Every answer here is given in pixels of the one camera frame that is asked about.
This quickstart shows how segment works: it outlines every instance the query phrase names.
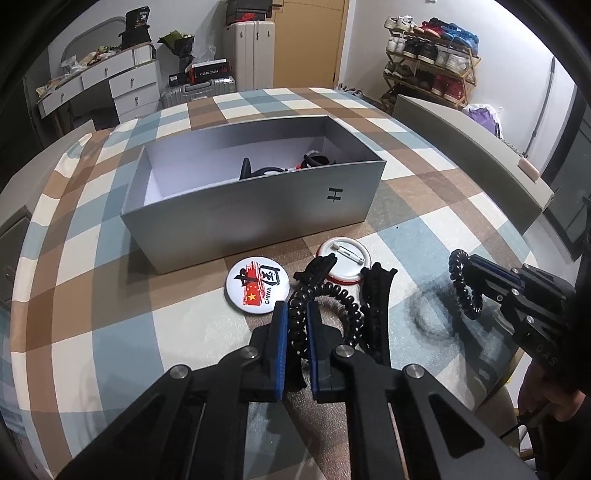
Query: suitcase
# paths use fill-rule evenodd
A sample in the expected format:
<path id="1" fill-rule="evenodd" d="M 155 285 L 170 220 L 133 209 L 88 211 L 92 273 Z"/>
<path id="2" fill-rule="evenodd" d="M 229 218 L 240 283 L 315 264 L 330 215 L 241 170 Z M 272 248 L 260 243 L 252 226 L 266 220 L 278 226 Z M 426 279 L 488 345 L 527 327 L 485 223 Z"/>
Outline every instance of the suitcase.
<path id="1" fill-rule="evenodd" d="M 273 88 L 273 22 L 240 22 L 226 27 L 224 52 L 230 61 L 238 92 Z"/>
<path id="2" fill-rule="evenodd" d="M 189 103 L 198 98 L 223 95 L 224 93 L 236 92 L 236 82 L 232 77 L 223 79 L 208 80 L 196 85 L 179 85 L 167 88 L 160 97 L 162 108 Z"/>

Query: wooden door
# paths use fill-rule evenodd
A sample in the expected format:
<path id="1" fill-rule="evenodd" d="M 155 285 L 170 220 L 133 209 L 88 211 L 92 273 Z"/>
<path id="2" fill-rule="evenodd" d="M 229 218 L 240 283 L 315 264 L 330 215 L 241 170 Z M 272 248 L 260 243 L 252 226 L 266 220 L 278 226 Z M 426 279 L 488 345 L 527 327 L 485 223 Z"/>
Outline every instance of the wooden door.
<path id="1" fill-rule="evenodd" d="M 273 2 L 281 3 L 282 7 L 273 9 L 274 87 L 332 88 L 340 64 L 348 0 Z"/>

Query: table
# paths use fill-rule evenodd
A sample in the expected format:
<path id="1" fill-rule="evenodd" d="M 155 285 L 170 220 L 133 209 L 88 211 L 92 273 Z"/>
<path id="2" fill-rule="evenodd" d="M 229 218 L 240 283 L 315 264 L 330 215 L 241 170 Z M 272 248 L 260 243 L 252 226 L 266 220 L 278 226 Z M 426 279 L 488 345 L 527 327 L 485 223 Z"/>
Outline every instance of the table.
<path id="1" fill-rule="evenodd" d="M 229 122 L 327 114 L 387 160 L 365 222 L 153 272 L 119 217 L 142 144 Z M 171 366 L 213 364 L 269 322 L 224 297 L 238 259 L 264 255 L 293 275 L 325 239 L 341 235 L 398 269 L 389 299 L 392 366 L 424 365 L 477 407 L 516 346 L 494 304 L 485 304 L 477 322 L 460 314 L 447 259 L 456 248 L 505 267 L 535 259 L 486 194 L 405 126 L 344 93 L 272 89 L 196 100 L 83 137 L 60 160 L 33 213 L 12 301 L 17 398 L 47 472 L 56 475 Z M 323 317 L 338 325 L 329 309 Z M 286 397 L 251 405 L 245 478 L 348 478 L 344 404 L 315 405 L 309 390 Z"/>

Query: round badge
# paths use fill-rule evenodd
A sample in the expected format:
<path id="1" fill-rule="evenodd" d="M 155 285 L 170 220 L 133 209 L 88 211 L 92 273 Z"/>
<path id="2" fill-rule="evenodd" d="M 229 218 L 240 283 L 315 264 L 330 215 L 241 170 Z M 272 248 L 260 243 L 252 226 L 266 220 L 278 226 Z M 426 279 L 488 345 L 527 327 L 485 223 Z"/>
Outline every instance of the round badge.
<path id="1" fill-rule="evenodd" d="M 248 313 L 269 313 L 290 293 L 290 279 L 279 263 L 265 257 L 240 260 L 226 279 L 228 297 Z"/>
<path id="2" fill-rule="evenodd" d="M 329 277 L 335 282 L 352 285 L 361 281 L 361 269 L 371 267 L 368 249 L 357 240 L 345 236 L 330 238 L 318 249 L 317 255 L 325 257 L 334 253 L 336 265 L 330 270 Z"/>

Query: gray box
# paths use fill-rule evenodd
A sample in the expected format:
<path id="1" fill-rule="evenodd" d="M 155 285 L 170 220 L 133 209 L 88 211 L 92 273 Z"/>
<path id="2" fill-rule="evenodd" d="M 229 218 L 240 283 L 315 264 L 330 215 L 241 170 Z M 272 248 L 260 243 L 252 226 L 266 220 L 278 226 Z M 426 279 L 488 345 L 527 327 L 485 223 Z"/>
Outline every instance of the gray box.
<path id="1" fill-rule="evenodd" d="M 295 170 L 319 150 L 336 164 Z M 239 180 L 252 171 L 290 170 Z M 385 167 L 328 116 L 185 132 L 146 144 L 121 217 L 159 273 L 365 220 Z"/>

